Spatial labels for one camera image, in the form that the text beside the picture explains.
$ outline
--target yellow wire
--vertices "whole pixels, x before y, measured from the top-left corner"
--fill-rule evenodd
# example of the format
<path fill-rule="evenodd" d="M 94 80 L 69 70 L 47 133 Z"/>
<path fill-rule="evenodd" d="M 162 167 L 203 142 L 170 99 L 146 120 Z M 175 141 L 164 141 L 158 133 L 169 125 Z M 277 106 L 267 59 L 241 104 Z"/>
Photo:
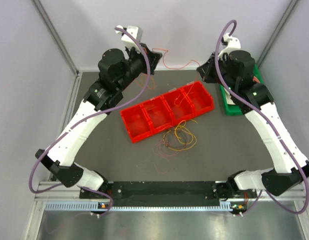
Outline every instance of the yellow wire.
<path fill-rule="evenodd" d="M 195 76 L 194 81 L 198 81 L 198 74 Z M 174 100 L 173 104 L 176 105 L 177 107 L 179 107 L 181 105 L 181 102 L 186 98 L 186 96 L 189 95 L 191 89 L 193 88 L 195 84 L 193 83 L 192 86 L 190 87 L 189 91 L 185 94 L 185 96 L 183 96 L 183 98 L 181 99 L 180 103 L 177 105 L 176 101 L 178 100 L 178 98 L 180 97 L 181 94 L 179 94 L 179 96 Z"/>
<path fill-rule="evenodd" d="M 192 134 L 188 128 L 186 128 L 186 120 L 182 120 L 181 122 L 179 122 L 179 124 L 178 124 L 176 127 L 172 127 L 172 128 L 173 128 L 174 135 L 175 135 L 176 139 L 179 141 L 179 143 L 181 143 L 182 145 L 191 145 L 191 144 L 192 144 L 192 145 L 189 146 L 189 147 L 186 147 L 186 148 L 182 148 L 182 149 L 176 149 L 176 148 L 170 147 L 170 146 L 168 145 L 168 143 L 166 142 L 166 136 L 167 136 L 167 134 L 172 132 L 171 130 L 169 130 L 169 131 L 167 131 L 167 132 L 163 135 L 163 142 L 164 142 L 164 145 L 165 145 L 168 149 L 171 149 L 171 150 L 176 151 L 176 152 L 181 152 L 181 151 L 189 150 L 189 149 L 193 148 L 193 147 L 196 145 L 196 143 L 197 143 L 197 141 L 198 141 L 198 140 L 197 140 L 197 137 L 196 137 L 194 134 Z M 183 138 L 180 137 L 180 136 L 178 136 L 178 132 L 177 132 L 177 131 L 182 131 L 182 132 L 184 132 L 184 133 L 190 135 L 190 136 L 191 136 L 191 141 L 190 141 L 190 142 L 182 142 L 181 140 L 182 140 Z"/>

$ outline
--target metal floor panel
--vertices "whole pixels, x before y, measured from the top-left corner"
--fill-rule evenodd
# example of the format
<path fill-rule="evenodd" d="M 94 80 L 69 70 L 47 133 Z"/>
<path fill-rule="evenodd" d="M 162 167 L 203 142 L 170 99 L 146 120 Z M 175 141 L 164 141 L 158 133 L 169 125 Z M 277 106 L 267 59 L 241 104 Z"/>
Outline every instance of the metal floor panel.
<path fill-rule="evenodd" d="M 156 88 L 147 89 L 134 103 L 184 86 L 195 80 L 194 70 L 156 71 Z M 78 90 L 74 113 L 97 72 L 84 72 Z M 123 92 L 123 102 L 132 99 L 141 88 L 136 80 Z M 162 135 L 157 134 L 132 143 L 119 111 L 102 121 L 79 150 L 75 162 L 98 171 L 109 181 L 215 181 L 240 170 L 273 167 L 270 155 L 252 124 L 244 116 L 226 116 L 219 86 L 206 84 L 214 99 L 215 109 L 189 121 L 187 127 L 196 135 L 197 144 L 190 150 L 170 157 L 169 163 L 153 153 Z"/>
<path fill-rule="evenodd" d="M 285 203 L 291 209 L 293 203 Z M 37 240 L 304 240 L 298 216 L 259 202 L 244 217 L 219 212 L 46 211 Z"/>

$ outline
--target green tray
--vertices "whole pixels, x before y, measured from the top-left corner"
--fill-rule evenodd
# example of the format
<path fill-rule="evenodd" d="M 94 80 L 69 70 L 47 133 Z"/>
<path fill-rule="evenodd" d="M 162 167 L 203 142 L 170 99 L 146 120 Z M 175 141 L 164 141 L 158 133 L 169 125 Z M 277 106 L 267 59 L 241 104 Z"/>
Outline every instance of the green tray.
<path fill-rule="evenodd" d="M 257 65 L 254 65 L 253 73 L 254 73 L 255 77 L 260 81 L 260 83 L 263 84 L 264 81 L 261 77 L 261 74 L 259 72 Z M 220 90 L 221 90 L 223 104 L 224 104 L 224 108 L 225 108 L 225 114 L 228 115 L 228 116 L 242 115 L 243 113 L 241 112 L 240 108 L 237 105 L 227 104 L 226 92 L 225 92 L 225 89 L 222 85 L 220 85 Z"/>

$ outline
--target dark work surface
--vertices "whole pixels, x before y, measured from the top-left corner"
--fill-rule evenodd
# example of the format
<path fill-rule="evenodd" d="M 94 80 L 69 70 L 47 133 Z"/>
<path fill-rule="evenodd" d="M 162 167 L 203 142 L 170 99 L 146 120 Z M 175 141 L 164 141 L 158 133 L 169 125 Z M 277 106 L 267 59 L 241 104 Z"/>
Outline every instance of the dark work surface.
<path fill-rule="evenodd" d="M 156 71 L 156 88 L 147 89 L 131 106 L 184 86 L 194 81 L 196 75 L 194 70 Z M 83 74 L 74 113 L 97 78 L 97 72 Z M 123 92 L 121 104 L 141 90 L 137 80 Z M 197 144 L 170 157 L 170 167 L 166 159 L 153 152 L 153 146 L 162 135 L 159 133 L 132 143 L 119 111 L 112 112 L 94 129 L 75 162 L 99 172 L 109 181 L 222 181 L 240 170 L 273 167 L 271 157 L 252 124 L 244 116 L 226 116 L 219 86 L 206 83 L 204 86 L 213 97 L 214 110 L 196 117 L 198 124 L 187 122 L 187 128 L 197 137 Z M 167 173 L 159 173 L 168 167 Z"/>

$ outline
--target white wall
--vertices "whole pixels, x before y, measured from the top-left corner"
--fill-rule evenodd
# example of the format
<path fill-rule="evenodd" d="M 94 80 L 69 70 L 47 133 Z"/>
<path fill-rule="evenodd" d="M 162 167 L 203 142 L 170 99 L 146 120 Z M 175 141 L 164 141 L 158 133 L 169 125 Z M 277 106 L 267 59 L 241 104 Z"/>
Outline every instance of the white wall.
<path fill-rule="evenodd" d="M 143 28 L 142 42 L 165 48 L 167 65 L 204 63 L 231 20 L 244 49 L 258 59 L 290 0 L 41 0 L 74 64 L 97 70 L 102 54 L 123 49 L 117 25 Z M 163 67 L 160 61 L 158 68 Z"/>
<path fill-rule="evenodd" d="M 309 159 L 309 0 L 299 1 L 260 70 L 283 123 Z"/>
<path fill-rule="evenodd" d="M 35 152 L 57 136 L 74 75 L 30 0 L 0 0 L 0 240 L 21 239 Z M 42 166 L 34 186 L 46 180 Z"/>

